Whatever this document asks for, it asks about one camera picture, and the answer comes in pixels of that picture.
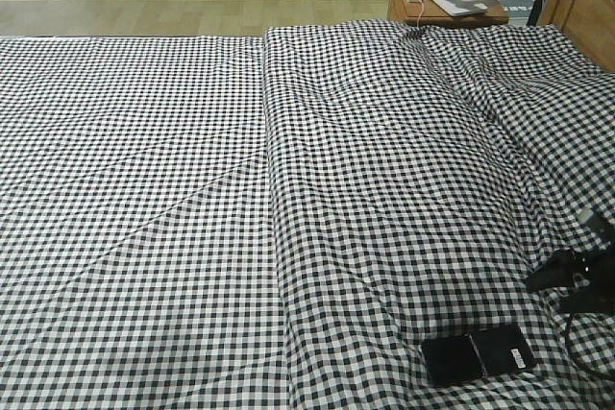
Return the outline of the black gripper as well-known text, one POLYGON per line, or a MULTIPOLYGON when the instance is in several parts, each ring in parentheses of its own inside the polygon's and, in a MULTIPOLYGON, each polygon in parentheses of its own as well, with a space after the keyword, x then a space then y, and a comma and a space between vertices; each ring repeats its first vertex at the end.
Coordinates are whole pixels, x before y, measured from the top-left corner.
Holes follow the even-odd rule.
POLYGON ((614 313, 614 226, 598 211, 583 209, 578 220, 598 236, 599 247, 578 253, 558 250, 525 279, 529 291, 573 287, 575 275, 588 284, 571 301, 575 313, 614 313))

